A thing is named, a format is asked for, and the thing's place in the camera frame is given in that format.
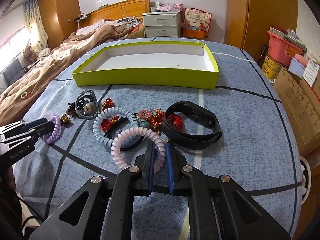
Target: purple spiral hair tie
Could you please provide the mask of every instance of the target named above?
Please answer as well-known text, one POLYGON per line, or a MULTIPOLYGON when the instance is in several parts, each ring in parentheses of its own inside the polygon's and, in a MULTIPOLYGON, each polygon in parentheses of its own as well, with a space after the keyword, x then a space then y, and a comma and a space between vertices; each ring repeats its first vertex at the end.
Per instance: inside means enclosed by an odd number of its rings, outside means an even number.
POLYGON ((53 122, 55 124, 55 127, 52 133, 45 134, 43 136, 43 140, 46 144, 52 144, 55 142, 55 140, 59 137, 61 133, 60 117, 57 115, 54 115, 50 117, 48 121, 53 122))

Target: curtain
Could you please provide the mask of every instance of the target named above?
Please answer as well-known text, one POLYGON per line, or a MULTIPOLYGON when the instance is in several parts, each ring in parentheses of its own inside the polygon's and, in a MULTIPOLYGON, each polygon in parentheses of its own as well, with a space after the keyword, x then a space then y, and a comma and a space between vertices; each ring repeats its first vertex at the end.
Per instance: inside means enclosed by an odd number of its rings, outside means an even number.
POLYGON ((44 30, 38 0, 28 0, 23 4, 24 25, 30 32, 29 45, 38 54, 48 47, 48 35, 44 30))

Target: blue tablecloth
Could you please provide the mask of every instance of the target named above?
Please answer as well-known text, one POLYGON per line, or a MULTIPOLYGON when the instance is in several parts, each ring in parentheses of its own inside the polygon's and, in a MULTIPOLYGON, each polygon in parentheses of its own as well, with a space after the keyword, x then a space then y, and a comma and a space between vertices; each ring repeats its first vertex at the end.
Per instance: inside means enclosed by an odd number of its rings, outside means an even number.
MULTIPOLYGON (((115 43, 141 40, 154 38, 109 42, 88 54, 115 43)), ((71 73, 90 56, 86 54, 48 85, 24 120, 62 115, 68 102, 75 101, 85 89, 93 89, 102 101, 111 97, 116 106, 132 112, 158 107, 165 110, 181 100, 199 104, 217 116, 223 136, 218 143, 202 151, 182 147, 177 151, 186 157, 188 164, 203 173, 215 177, 229 174, 245 190, 253 191, 254 199, 293 236, 302 199, 301 187, 298 187, 301 169, 295 138, 282 103, 248 53, 225 44, 203 42, 219 66, 215 90, 142 85, 78 87, 71 73)), ((93 120, 73 119, 72 123, 61 133, 55 149, 39 139, 36 150, 14 168, 18 191, 43 217, 52 214, 92 176, 105 175, 104 171, 119 172, 110 152, 94 138, 93 120)), ((188 119, 185 129, 192 134, 209 133, 188 119)), ((146 142, 143 142, 126 152, 125 159, 133 163, 145 149, 146 142)), ((155 175, 154 184, 167 186, 167 178, 164 166, 155 175)), ((186 239, 187 207, 184 197, 154 192, 151 197, 136 197, 132 239, 186 239)))

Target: nightstand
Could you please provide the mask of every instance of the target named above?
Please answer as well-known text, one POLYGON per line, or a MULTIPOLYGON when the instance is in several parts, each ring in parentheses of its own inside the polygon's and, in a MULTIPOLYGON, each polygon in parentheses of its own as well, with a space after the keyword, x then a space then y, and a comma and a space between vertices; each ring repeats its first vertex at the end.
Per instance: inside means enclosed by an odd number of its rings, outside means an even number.
POLYGON ((143 13, 146 37, 180 37, 181 12, 143 13))

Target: green bead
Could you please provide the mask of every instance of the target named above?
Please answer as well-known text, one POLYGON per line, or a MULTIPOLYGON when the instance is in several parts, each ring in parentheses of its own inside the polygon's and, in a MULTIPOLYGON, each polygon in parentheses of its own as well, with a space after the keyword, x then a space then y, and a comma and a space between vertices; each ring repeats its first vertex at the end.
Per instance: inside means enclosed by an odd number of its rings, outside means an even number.
POLYGON ((149 122, 142 122, 140 127, 151 129, 151 124, 149 122))

